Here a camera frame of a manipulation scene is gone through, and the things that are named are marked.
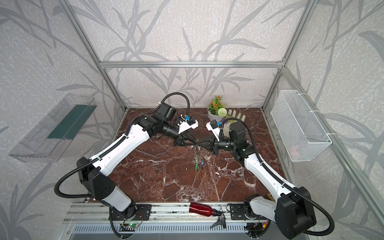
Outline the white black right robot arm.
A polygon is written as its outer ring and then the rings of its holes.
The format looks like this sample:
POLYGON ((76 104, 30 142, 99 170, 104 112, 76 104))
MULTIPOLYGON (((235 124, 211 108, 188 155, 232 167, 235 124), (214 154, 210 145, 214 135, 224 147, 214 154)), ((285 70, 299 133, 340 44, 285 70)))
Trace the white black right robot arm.
POLYGON ((234 159, 255 175, 273 197, 273 200, 267 200, 255 194, 245 199, 243 209, 247 218, 252 220, 262 216, 271 220, 288 239, 304 233, 317 223, 314 207, 309 203, 309 192, 303 187, 297 193, 292 191, 295 186, 270 167, 247 141, 246 126, 242 122, 231 123, 227 138, 223 137, 222 123, 211 121, 206 127, 213 136, 201 141, 200 146, 213 155, 220 150, 231 152, 234 159))

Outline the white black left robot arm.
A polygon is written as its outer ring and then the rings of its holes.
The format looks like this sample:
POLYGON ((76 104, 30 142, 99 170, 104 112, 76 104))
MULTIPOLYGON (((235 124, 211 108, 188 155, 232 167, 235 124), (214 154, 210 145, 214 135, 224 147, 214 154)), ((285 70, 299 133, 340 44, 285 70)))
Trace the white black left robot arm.
POLYGON ((134 206, 134 202, 109 178, 115 167, 134 149, 157 134, 174 139, 176 146, 184 146, 186 141, 196 142, 188 136, 190 129, 198 127, 199 122, 188 115, 183 116, 176 125, 171 123, 176 109, 162 103, 154 115, 142 114, 132 121, 125 134, 121 135, 107 148, 90 159, 81 158, 77 165, 80 168, 80 183, 93 198, 101 203, 124 212, 134 206))

